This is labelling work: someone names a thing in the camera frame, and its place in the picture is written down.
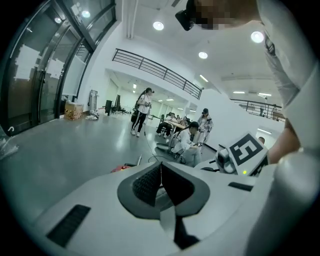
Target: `black cap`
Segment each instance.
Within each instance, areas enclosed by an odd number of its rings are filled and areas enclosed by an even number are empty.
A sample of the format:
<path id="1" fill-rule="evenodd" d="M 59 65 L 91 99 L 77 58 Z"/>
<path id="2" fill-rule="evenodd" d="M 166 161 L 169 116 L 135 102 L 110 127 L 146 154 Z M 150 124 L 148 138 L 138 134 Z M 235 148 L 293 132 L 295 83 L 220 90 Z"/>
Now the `black cap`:
<path id="1" fill-rule="evenodd" d="M 150 91 L 151 91 L 153 94 L 155 93 L 155 91 L 152 90 L 150 87 L 148 87 L 147 89 L 145 89 L 145 92 L 146 92 L 146 93 L 148 93 L 148 92 L 150 92 Z"/>

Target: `balcony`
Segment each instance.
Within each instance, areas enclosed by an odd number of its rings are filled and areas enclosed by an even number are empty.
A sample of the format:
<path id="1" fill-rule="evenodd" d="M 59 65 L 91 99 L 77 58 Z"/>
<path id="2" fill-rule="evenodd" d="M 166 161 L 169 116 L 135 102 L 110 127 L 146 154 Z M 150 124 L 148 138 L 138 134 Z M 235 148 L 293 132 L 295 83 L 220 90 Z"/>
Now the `balcony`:
<path id="1" fill-rule="evenodd" d="M 284 122 L 286 120 L 282 113 L 281 106 L 251 100 L 234 98 L 232 98 L 231 100 L 251 115 L 261 116 L 263 118 L 272 119 L 277 122 Z"/>
<path id="2" fill-rule="evenodd" d="M 148 72 L 149 74 L 152 74 L 176 87 L 179 87 L 181 90 L 187 92 L 198 100 L 200 99 L 202 92 L 201 88 L 188 81 L 178 73 L 151 59 L 130 51 L 116 48 L 116 52 L 112 58 L 112 61 L 120 62 L 122 64 L 126 64 L 139 70 Z"/>

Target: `gray floor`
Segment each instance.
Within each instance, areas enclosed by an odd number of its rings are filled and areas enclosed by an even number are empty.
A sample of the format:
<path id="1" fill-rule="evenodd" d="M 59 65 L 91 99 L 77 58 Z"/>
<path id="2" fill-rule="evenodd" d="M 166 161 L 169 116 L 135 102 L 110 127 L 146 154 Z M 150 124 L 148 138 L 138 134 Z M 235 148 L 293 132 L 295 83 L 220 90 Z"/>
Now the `gray floor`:
<path id="1" fill-rule="evenodd" d="M 147 163 L 152 157 L 147 141 L 155 155 L 169 157 L 155 149 L 157 142 L 165 143 L 155 127 L 147 125 L 146 137 L 141 133 L 140 138 L 130 130 L 129 116 L 102 115 L 98 121 L 57 119 L 12 138 L 19 150 L 0 162 L 0 180 L 12 207 L 33 223 L 84 182 L 124 163 L 136 164 L 141 154 L 141 164 Z M 202 160 L 213 155 L 205 147 Z"/>

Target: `person's arm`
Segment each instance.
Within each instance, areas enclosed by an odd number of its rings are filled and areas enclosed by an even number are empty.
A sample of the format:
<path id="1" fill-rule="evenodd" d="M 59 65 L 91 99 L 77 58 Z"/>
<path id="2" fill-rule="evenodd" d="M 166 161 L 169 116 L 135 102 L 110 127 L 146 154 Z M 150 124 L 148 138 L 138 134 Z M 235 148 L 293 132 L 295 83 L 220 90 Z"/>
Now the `person's arm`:
<path id="1" fill-rule="evenodd" d="M 268 151 L 270 164 L 276 164 L 285 155 L 300 148 L 300 142 L 294 128 L 288 119 L 285 119 L 284 130 Z"/>
<path id="2" fill-rule="evenodd" d="M 139 98 L 137 104 L 138 104 L 138 105 L 144 105 L 145 102 L 146 102 L 146 101 L 145 101 L 145 96 L 142 95 L 142 96 Z"/>
<path id="3" fill-rule="evenodd" d="M 187 132 L 180 133 L 180 142 L 181 142 L 181 147 L 182 147 L 183 151 L 186 151 L 186 150 L 190 149 L 191 147 L 193 147 L 189 144 L 190 138 L 189 138 L 189 134 Z"/>

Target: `red object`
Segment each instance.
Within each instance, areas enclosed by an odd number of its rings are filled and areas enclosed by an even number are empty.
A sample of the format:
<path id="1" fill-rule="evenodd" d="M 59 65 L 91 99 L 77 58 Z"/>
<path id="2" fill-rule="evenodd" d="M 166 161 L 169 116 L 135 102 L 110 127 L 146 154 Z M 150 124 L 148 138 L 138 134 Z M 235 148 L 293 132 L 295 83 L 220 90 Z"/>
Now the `red object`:
<path id="1" fill-rule="evenodd" d="M 111 172 L 115 173 L 115 172 L 119 172 L 119 171 L 123 171 L 125 169 L 130 168 L 131 166 L 127 166 L 127 165 L 118 165 L 115 169 L 113 169 Z"/>

